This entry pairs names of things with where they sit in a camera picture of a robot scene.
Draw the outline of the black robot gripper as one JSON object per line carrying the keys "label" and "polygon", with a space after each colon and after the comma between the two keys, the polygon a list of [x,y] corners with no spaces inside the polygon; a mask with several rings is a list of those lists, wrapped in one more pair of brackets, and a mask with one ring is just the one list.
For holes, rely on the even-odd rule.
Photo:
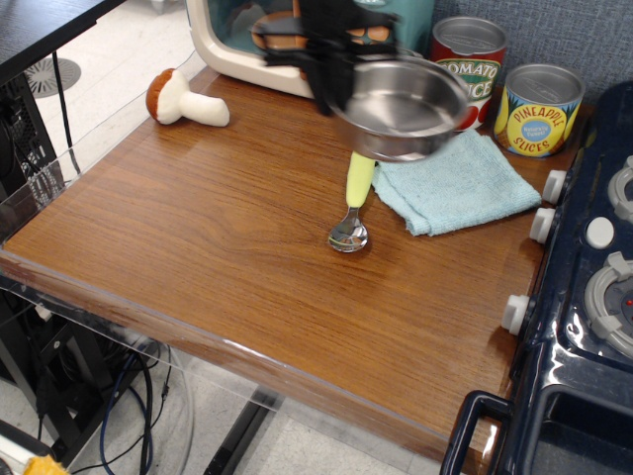
{"label": "black robot gripper", "polygon": [[[253,26],[252,34],[263,42],[269,66],[306,69],[318,110],[330,116],[346,102],[346,69],[333,59],[396,53],[398,16],[353,1],[300,1],[298,5],[297,17],[265,20]],[[382,30],[387,38],[365,44],[351,35],[354,30],[371,28]]]}

